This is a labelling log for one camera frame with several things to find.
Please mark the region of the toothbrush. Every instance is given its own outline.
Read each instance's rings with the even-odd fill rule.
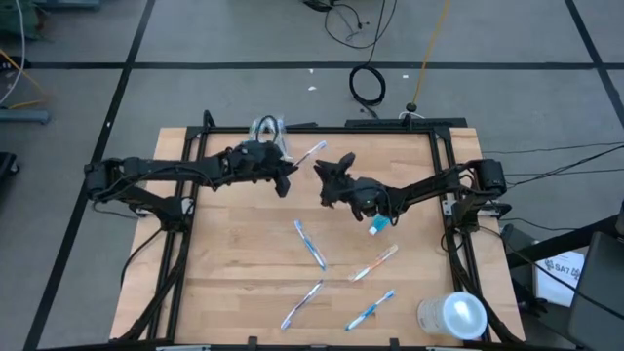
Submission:
[[[299,219],[297,219],[294,222],[294,227],[296,228],[296,231],[299,233],[299,236],[301,237],[301,239],[303,240],[303,243],[305,243],[305,246],[308,248],[308,250],[310,251],[310,253],[314,256],[314,258],[316,259],[316,261],[319,263],[319,265],[321,266],[322,270],[326,270],[327,269],[327,265],[325,264],[325,260],[323,259],[323,256],[321,255],[321,253],[319,253],[319,251],[316,249],[316,247],[314,246],[314,244],[312,244],[312,242],[310,241],[310,238],[308,238],[304,233],[303,233],[303,224],[301,224],[301,221]]]
[[[280,326],[282,331],[285,331],[291,325],[291,317],[293,316],[294,312],[296,312],[296,310],[301,308],[305,303],[309,302],[314,297],[314,295],[316,295],[316,293],[319,292],[322,286],[323,286],[323,280],[320,280],[314,286],[314,288],[312,288],[312,290],[291,310],[291,313],[289,313],[288,316],[286,316],[286,318],[284,319],[284,322],[282,322],[282,326]]]
[[[364,311],[360,315],[360,317],[356,318],[353,322],[349,323],[349,325],[346,326],[345,330],[349,332],[352,329],[356,328],[360,323],[362,323],[362,321],[364,321],[368,316],[370,316],[372,312],[374,312],[374,310],[377,308],[377,306],[379,306],[381,302],[387,300],[388,298],[391,298],[392,296],[394,296],[393,290],[390,292],[387,292],[382,298],[379,299],[378,302],[374,303],[371,307],[369,307],[369,309]]]
[[[303,161],[305,161],[306,158],[310,157],[312,154],[318,152],[319,150],[325,148],[328,145],[328,143],[326,141],[321,141],[318,144],[316,144],[316,146],[312,147],[308,152],[305,153],[305,155],[303,155],[303,157],[301,157],[301,159],[297,162],[294,163],[294,166],[299,166],[299,164]]]
[[[373,264],[371,264],[370,266],[364,268],[363,270],[361,270],[360,272],[352,275],[351,277],[349,277],[349,280],[351,282],[355,282],[358,281],[362,278],[364,278],[364,276],[366,276],[367,274],[369,274],[369,272],[371,272],[375,267],[377,267],[379,264],[383,263],[383,261],[385,261],[386,259],[388,259],[388,257],[390,257],[393,253],[395,253],[397,250],[399,249],[399,247],[395,244],[393,246],[391,246],[388,250],[386,250],[385,252],[381,253],[376,259],[375,262]]]

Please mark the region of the black metal frame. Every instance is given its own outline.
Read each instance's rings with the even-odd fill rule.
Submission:
[[[440,150],[438,147],[438,137],[443,141],[446,151],[446,157],[448,166],[455,165],[454,152],[452,149],[452,142],[450,140],[450,131],[449,128],[463,128],[467,127],[466,121],[463,118],[451,118],[451,119],[428,119],[428,120],[411,120],[410,118],[406,120],[379,120],[379,121],[371,121],[371,120],[349,120],[345,123],[345,127],[317,127],[312,124],[305,124],[299,126],[290,126],[287,127],[287,131],[289,134],[417,134],[417,135],[427,135],[429,137],[429,143],[431,147],[431,154],[433,158],[434,172],[436,174],[440,173],[443,169]],[[203,127],[188,127],[186,130],[186,136],[184,141],[184,146],[182,148],[181,159],[183,161],[188,161],[190,159],[190,151],[193,145],[193,142],[196,137],[199,138],[199,149],[197,153],[197,159],[204,156],[204,152],[206,149],[206,145],[208,143],[208,137],[210,134],[246,134],[248,129],[245,127],[216,127],[214,125],[211,126],[203,126]],[[179,181],[175,188],[175,196],[181,198],[184,190],[184,183]],[[197,202],[197,194],[199,191],[199,186],[196,184],[192,185],[191,188],[191,199],[194,203]],[[443,209],[442,204],[443,201],[447,199],[447,195],[443,195],[440,197],[440,207]],[[193,220],[194,214],[191,214],[191,223]],[[456,249],[456,245],[454,242],[454,236],[452,234],[452,229],[446,225],[445,222],[445,232],[447,233],[447,245],[450,251],[454,251]],[[190,236],[192,234],[192,228],[181,233],[182,241],[189,243]],[[165,248],[163,251],[163,258],[161,260],[161,266],[159,270],[159,276],[157,281],[156,290],[158,291],[163,287],[165,278],[170,270],[172,254],[175,245],[175,237],[176,233],[170,231],[167,233],[167,238],[165,242]],[[186,251],[188,251],[189,246],[183,246]],[[468,239],[464,244],[464,253],[466,256],[466,264],[468,272],[470,273],[470,277],[475,284],[475,286],[480,290],[480,282],[479,276],[477,272],[477,263],[474,255],[474,250],[472,247],[472,242]],[[455,273],[451,271],[453,276],[453,287],[456,291],[463,291],[462,285],[459,282],[458,278],[455,276]],[[171,302],[170,315],[168,318],[167,331],[165,335],[165,340],[173,341],[176,338],[176,325],[177,325],[177,317],[179,313],[179,305],[182,296],[182,286],[184,281],[184,270],[182,270],[180,276],[178,277],[176,283],[174,284],[174,292]],[[159,321],[161,319],[161,308],[159,307],[149,324],[147,340],[154,340],[157,336],[157,330]],[[490,341],[489,332],[487,331],[483,336],[484,341]],[[236,347],[236,345],[227,345],[227,347]]]
[[[463,118],[449,118],[449,119],[427,119],[427,120],[411,120],[406,118],[404,120],[348,120],[344,127],[318,127],[315,123],[301,124],[296,126],[287,127],[289,134],[416,134],[427,135],[429,137],[429,145],[431,147],[431,155],[433,159],[434,172],[440,173],[442,171],[441,152],[438,147],[438,140],[441,140],[445,147],[445,156],[447,157],[448,166],[455,165],[454,152],[452,148],[452,140],[450,138],[450,128],[465,128],[467,127],[466,120]],[[212,119],[208,118],[206,113],[204,115],[204,126],[202,127],[188,127],[186,129],[184,146],[182,148],[181,159],[188,161],[195,139],[199,139],[199,148],[197,151],[197,159],[204,156],[206,146],[208,144],[208,138],[210,134],[246,134],[248,131],[245,127],[216,127]],[[184,183],[179,182],[175,188],[175,196],[182,197],[184,191]],[[190,197],[193,203],[197,203],[197,196],[199,192],[199,185],[193,184],[191,187]],[[446,219],[443,211],[443,201],[448,198],[448,195],[442,195],[439,197],[440,209],[443,212],[443,218]],[[191,223],[194,216],[194,212],[191,215]],[[447,234],[447,245],[450,251],[456,251],[456,244],[454,241],[454,235],[452,228],[449,227],[449,222],[444,220],[445,233]],[[180,244],[180,253],[187,254],[189,250],[189,243],[192,234],[191,227],[182,232],[182,241]],[[159,271],[159,278],[157,280],[157,290],[163,287],[165,278],[170,270],[172,254],[174,250],[176,233],[168,232],[165,248],[163,250],[163,257],[161,260],[161,266]],[[469,273],[472,283],[477,287],[479,292],[481,291],[477,262],[474,255],[474,249],[470,236],[464,238],[464,253],[466,257],[466,270]],[[174,346],[176,337],[177,318],[179,313],[179,305],[181,303],[182,288],[184,281],[184,268],[181,274],[178,276],[175,284],[173,285],[173,297],[172,307],[170,309],[170,315],[168,317],[168,324],[166,328],[165,338],[157,338],[157,330],[159,321],[161,319],[161,308],[158,306],[154,309],[154,313],[151,317],[151,321],[147,330],[147,338],[145,340],[123,340],[115,341],[105,344],[94,345],[81,345],[74,347],[62,347],[54,350],[155,350],[157,347]],[[451,276],[453,280],[453,288],[455,291],[463,291],[463,286],[460,283],[456,273],[451,269]],[[331,351],[339,350],[426,350],[426,346],[400,346],[397,338],[389,339],[388,346],[329,346],[329,345],[258,345],[257,337],[250,336],[247,344],[241,345],[213,345],[210,347],[207,345],[206,350],[310,350],[310,349],[323,349]],[[481,350],[560,350],[556,348],[543,348],[530,345],[518,345],[518,344],[506,344],[506,343],[494,343],[491,342],[489,332],[487,331],[482,336],[482,341],[465,341],[461,348],[478,348]]]

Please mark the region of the clear plastic container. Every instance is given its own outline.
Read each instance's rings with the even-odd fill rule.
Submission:
[[[450,335],[460,340],[476,339],[488,326],[486,309],[468,292],[422,300],[417,316],[418,324],[426,333]]]
[[[284,119],[281,117],[274,117],[272,115],[266,115],[264,117],[258,117],[253,120],[250,126],[250,138],[249,140],[256,140],[260,142],[273,141],[280,150],[282,150],[283,159],[288,161],[291,157],[288,153],[288,146],[286,143],[286,126]]]

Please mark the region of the wire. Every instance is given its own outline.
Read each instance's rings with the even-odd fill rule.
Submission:
[[[93,209],[93,211],[99,213],[99,214],[104,214],[104,215],[117,215],[123,218],[127,218],[127,219],[138,219],[137,215],[129,215],[129,214],[121,214],[118,212],[114,212],[114,211],[109,211],[109,210],[100,210],[98,209],[98,201],[93,201],[91,204],[91,208]]]
[[[425,116],[423,115],[419,115],[416,112],[409,112],[409,111],[403,111],[401,113],[399,113],[399,119],[403,119],[406,115],[411,115],[411,116],[416,116],[420,119],[426,119]]]
[[[526,263],[534,266],[535,268],[541,270],[542,272],[544,272],[547,276],[551,277],[552,279],[554,279],[555,281],[557,281],[558,283],[562,284],[563,286],[565,286],[566,288],[572,290],[574,293],[578,294],[579,296],[583,297],[585,300],[587,300],[588,302],[592,303],[593,305],[595,305],[596,307],[599,307],[600,309],[602,309],[605,312],[608,312],[609,314],[619,318],[620,320],[624,320],[624,316],[616,311],[614,311],[613,309],[604,306],[603,304],[597,302],[595,299],[587,296],[586,294],[584,294],[583,292],[580,292],[579,290],[577,290],[575,287],[573,287],[572,285],[564,282],[563,280],[561,280],[560,278],[556,277],[554,274],[552,274],[551,272],[549,272],[548,270],[544,269],[542,266],[540,266],[539,264],[535,263],[534,261],[532,261],[530,258],[526,257],[524,254],[519,253],[518,251],[516,251],[516,249],[514,249],[511,245],[509,245],[509,242],[507,240],[505,240],[505,238],[503,238],[502,235],[500,235],[498,232],[496,232],[493,229],[489,229],[487,227],[483,227],[480,226],[480,229],[485,229],[486,231],[488,231],[491,234],[494,234],[495,236],[497,236],[502,242],[503,244],[505,244],[505,246],[507,248],[509,248],[509,250],[514,253],[515,255],[517,255],[519,258],[521,258],[522,260],[524,260]]]
[[[338,39],[335,35],[333,35],[333,34],[330,32],[330,29],[328,28],[329,17],[330,17],[330,12],[331,12],[331,8],[332,8],[332,7],[330,7],[330,5],[326,5],[326,6],[330,7],[330,9],[329,9],[328,11],[323,11],[323,12],[326,12],[326,13],[325,13],[325,31],[329,34],[329,36],[331,37],[331,39],[335,40],[336,42],[338,42],[338,43],[340,43],[340,44],[342,44],[342,45],[344,45],[344,46],[346,46],[346,47],[349,47],[349,48],[351,48],[351,49],[358,49],[358,50],[368,49],[368,48],[370,48],[371,46],[375,45],[375,44],[379,41],[379,39],[381,39],[381,37],[383,36],[383,34],[386,32],[386,29],[388,28],[388,25],[390,25],[390,21],[392,21],[392,18],[394,17],[395,10],[397,9],[397,1],[398,1],[398,0],[395,0],[395,1],[394,1],[394,5],[392,6],[392,12],[390,13],[390,17],[388,18],[388,21],[387,21],[387,22],[385,23],[385,25],[383,26],[383,29],[381,30],[381,32],[379,32],[379,31],[377,30],[377,31],[376,31],[376,33],[375,33],[375,35],[374,35],[374,40],[373,40],[371,43],[367,44],[367,45],[353,45],[353,44],[349,44],[349,43],[347,43],[347,42],[345,42],[345,41],[342,41],[342,40]],[[342,5],[342,4],[335,5],[335,7],[338,7],[338,6],[345,6],[345,7],[346,7],[347,5]],[[353,10],[353,12],[356,14],[356,17],[357,17],[357,19],[358,19],[358,27],[360,27],[360,26],[361,26],[361,24],[362,24],[362,23],[360,22],[360,17],[357,15],[357,12],[356,12],[355,10]]]
[[[519,220],[519,221],[524,222],[524,223],[526,223],[528,225],[532,225],[535,228],[540,228],[540,229],[549,230],[549,231],[576,230],[576,229],[578,229],[578,228],[549,228],[549,227],[545,227],[543,225],[539,225],[539,224],[535,224],[535,223],[529,222],[528,220],[523,219],[523,218],[502,218],[502,219],[499,219],[499,220],[500,221]]]
[[[555,174],[553,176],[586,175],[586,174],[598,174],[598,173],[622,172],[622,171],[624,171],[624,168],[621,168],[621,169],[610,169],[610,170],[591,170],[591,171],[563,172],[563,173]],[[542,175],[542,174],[505,174],[505,176],[540,176],[540,175]]]
[[[108,200],[110,200],[110,199],[112,199],[112,198],[116,197],[117,195],[119,195],[119,194],[123,193],[124,191],[126,191],[126,190],[130,189],[131,187],[135,186],[138,182],[140,182],[140,181],[142,181],[142,180],[145,180],[145,179],[146,179],[146,178],[148,178],[149,176],[152,176],[152,175],[155,175],[155,174],[158,174],[158,173],[164,172],[164,171],[169,171],[169,170],[186,170],[186,171],[194,172],[194,173],[199,174],[200,176],[202,176],[202,179],[203,179],[205,182],[207,182],[211,188],[215,188],[215,185],[213,184],[213,182],[211,181],[211,179],[210,179],[210,178],[209,178],[206,174],[204,174],[203,172],[201,172],[201,171],[199,171],[199,170],[195,170],[195,169],[190,168],[190,167],[185,167],[185,166],[182,166],[182,165],[176,165],[176,166],[164,167],[164,168],[162,168],[162,169],[159,169],[159,170],[156,170],[156,171],[153,171],[153,172],[146,173],[145,175],[140,176],[140,177],[139,177],[139,178],[137,178],[136,180],[131,181],[128,185],[126,185],[125,187],[123,187],[121,190],[116,191],[116,192],[114,192],[114,193],[112,193],[112,194],[110,194],[110,195],[108,195],[108,196],[106,196],[106,197],[104,197],[104,198],[98,199],[97,201],[98,201],[98,202],[108,201]],[[109,191],[110,189],[113,189],[115,186],[117,186],[117,185],[118,185],[119,183],[121,183],[122,181],[128,180],[128,178],[129,178],[129,176],[128,176],[128,175],[125,175],[125,176],[120,177],[120,178],[119,178],[119,179],[117,179],[114,183],[112,183],[109,187],[107,187],[106,189],[101,190],[100,192],[98,192],[97,194],[95,194],[95,195],[94,195],[94,197],[97,197],[97,196],[99,196],[100,194],[102,194],[102,193],[104,193],[104,192],[107,192],[107,191]]]
[[[447,17],[447,13],[449,12],[449,4],[450,0],[445,0],[445,5],[442,8],[442,14],[436,23],[436,29],[431,34],[431,39],[429,40],[429,46],[427,46],[427,51],[425,52],[425,59],[422,61],[422,66],[420,67],[420,71],[418,72],[418,81],[416,83],[416,93],[413,95],[413,99],[411,102],[416,104],[418,100],[418,96],[420,95],[420,85],[425,80],[425,68],[427,67],[427,61],[429,60],[429,56],[433,50],[433,45],[436,42],[436,38],[438,38],[438,33],[440,33],[440,28],[442,28],[442,22]]]
[[[13,89],[16,88],[16,85],[20,80],[21,74],[23,73],[23,66],[26,60],[26,36],[23,31],[23,13],[21,12],[20,0],[16,0],[16,6],[18,7],[19,29],[21,34],[21,65],[19,66],[19,71],[18,75],[16,76],[15,82],[13,82],[13,85],[11,86],[11,88],[9,88],[9,91],[2,97],[2,99],[0,99],[0,105],[2,105],[4,100],[9,97],[9,95],[13,92]]]
[[[21,70],[21,74],[26,77],[39,91],[39,93],[43,96],[43,98],[38,99],[38,100],[34,100],[34,101],[28,101],[28,102],[21,102],[21,103],[16,103],[14,105],[9,106],[9,109],[16,109],[16,108],[22,108],[22,107],[27,107],[30,105],[35,105],[35,104],[40,104],[40,103],[44,103],[46,102],[46,97],[48,94],[46,94],[46,92],[43,90],[43,88],[41,88],[41,85],[39,85],[39,82],[37,82],[34,78],[32,78],[28,73],[26,73],[26,71],[24,71],[23,69],[21,69],[17,63],[15,63],[13,61],[13,59],[7,55],[7,53],[5,53],[2,49],[0,49],[0,56],[4,57],[4,59],[10,63],[15,69],[17,70]]]
[[[544,174],[541,174],[541,175],[529,178],[527,180],[522,180],[522,181],[519,181],[517,183],[510,183],[510,184],[512,184],[512,186],[509,187],[509,189],[513,189],[514,187],[516,187],[518,185],[525,184],[525,183],[528,183],[528,182],[532,182],[532,181],[535,181],[535,180],[540,180],[540,179],[543,179],[543,178],[548,177],[548,176],[554,176],[554,175],[560,174],[563,171],[567,171],[567,170],[569,170],[569,169],[571,169],[573,167],[576,167],[578,165],[582,165],[582,164],[587,163],[589,161],[595,160],[595,159],[597,159],[599,157],[605,156],[606,154],[608,154],[610,152],[613,152],[615,150],[621,149],[621,148],[624,148],[624,145],[613,147],[613,148],[611,148],[611,149],[609,149],[607,151],[603,151],[603,152],[598,153],[598,154],[596,154],[594,156],[586,157],[586,158],[584,158],[584,159],[582,159],[580,161],[574,162],[573,164],[559,167],[559,168],[557,168],[557,169],[555,169],[553,171],[546,172]]]
[[[513,155],[513,154],[524,154],[524,153],[530,153],[530,152],[549,152],[549,151],[557,151],[557,150],[570,150],[570,149],[583,148],[583,147],[613,146],[613,145],[621,145],[621,144],[624,144],[624,141],[597,142],[597,143],[591,143],[591,144],[582,144],[582,145],[573,145],[573,146],[560,146],[560,147],[551,147],[551,148],[536,148],[536,149],[519,150],[519,151],[482,151],[481,153]]]
[[[394,1],[394,6],[392,8],[392,13],[390,14],[390,19],[388,20],[388,23],[386,23],[386,27],[387,24],[390,23],[390,20],[392,19],[392,17],[394,16],[394,12],[397,8],[397,1]],[[377,41],[379,40],[379,38],[381,37],[379,34],[379,28],[381,28],[381,22],[383,20],[383,10],[385,9],[386,6],[386,0],[383,0],[383,2],[381,3],[381,10],[379,11],[379,21],[377,22],[377,30],[374,33],[374,37],[375,40],[372,42],[372,50],[370,50],[370,55],[369,55],[369,60],[364,63],[364,64],[360,64],[355,66],[352,70],[351,73],[349,73],[349,91],[351,92],[351,95],[353,96],[353,98],[360,103],[366,110],[369,111],[370,115],[372,116],[372,118],[374,119],[379,119],[379,116],[377,115],[377,113],[375,111],[373,111],[371,109],[371,106],[377,106],[379,105],[383,99],[386,96],[386,81],[383,78],[383,75],[376,70],[375,68],[371,67],[371,61],[372,61],[372,56],[374,55],[374,50],[377,46]],[[353,84],[353,80],[355,78],[356,73],[358,73],[360,70],[366,70],[368,72],[370,72],[379,82],[379,86],[381,91],[379,92],[379,96],[374,98],[374,99],[366,99],[361,97],[360,95],[358,95],[358,93],[355,91],[355,87]]]
[[[349,5],[344,5],[344,4],[338,4],[338,5],[333,5],[334,8],[338,8],[338,7],[344,7],[347,8],[349,10],[351,10],[356,17],[356,21],[358,22],[358,29],[362,29],[362,23],[360,22],[360,15],[358,14],[357,11],[355,11],[354,8],[352,8]],[[346,38],[344,38],[346,41],[351,41],[351,39],[353,39],[354,36],[356,36],[357,34],[360,34],[359,30],[353,30],[353,28],[351,27],[351,24],[349,24],[349,21],[344,17],[344,15],[338,10],[335,10],[338,15],[340,16],[340,18],[342,19],[342,21],[344,22],[344,24],[347,26],[347,28],[349,28],[349,32],[350,34],[346,36]]]
[[[461,232],[455,233],[455,234],[459,234],[460,235],[461,242],[459,243],[459,245],[453,251],[450,251],[449,249],[445,248],[445,246],[444,246],[444,241],[445,241],[445,239],[447,237],[447,233],[445,232],[444,234],[442,234],[442,237],[440,238],[440,247],[447,254],[456,254],[457,252],[459,252],[459,249],[461,249],[464,246],[464,242],[465,242],[464,241],[464,236],[465,235],[463,233],[461,233]]]
[[[143,250],[149,243],[151,243],[156,238],[156,236],[162,231],[163,231],[162,227],[158,228],[158,230],[156,230],[154,234],[150,235],[149,238],[147,238],[147,240],[145,240],[143,244],[141,244],[138,248],[136,248],[136,250],[130,255],[130,257],[126,259],[124,268],[122,268],[121,270],[121,281],[119,282],[120,286],[124,285],[124,278],[126,277],[126,270],[128,269],[128,266],[133,261],[133,259],[137,256],[138,253],[140,253],[141,250]]]

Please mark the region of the coiled black cable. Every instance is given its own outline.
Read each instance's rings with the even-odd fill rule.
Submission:
[[[371,109],[371,106],[377,106],[379,105],[383,99],[386,96],[386,80],[383,78],[383,75],[381,75],[381,73],[376,70],[374,67],[371,66],[371,61],[372,61],[372,56],[374,55],[374,49],[377,45],[377,41],[379,40],[379,29],[381,28],[381,20],[383,18],[383,10],[385,9],[386,6],[386,0],[383,0],[383,2],[381,3],[381,10],[379,11],[379,21],[377,22],[377,30],[374,33],[374,41],[372,42],[372,50],[370,50],[370,56],[369,56],[369,60],[364,63],[364,64],[360,64],[358,66],[355,66],[352,70],[351,73],[349,74],[349,91],[351,92],[351,95],[353,96],[353,98],[360,103],[366,110],[369,111],[370,115],[375,118],[375,119],[379,119],[379,116],[377,115],[377,113],[375,111],[373,111]],[[394,6],[392,8],[392,14],[390,15],[390,19],[388,20],[388,24],[390,23],[390,20],[392,19],[392,16],[394,15],[394,12],[397,8],[397,0],[395,0],[394,2]],[[377,82],[379,82],[379,86],[381,91],[379,92],[379,96],[373,99],[366,99],[361,97],[356,91],[355,91],[355,87],[353,85],[353,79],[355,78],[356,73],[358,73],[361,70],[366,70],[370,73],[372,73],[372,75],[377,79]]]

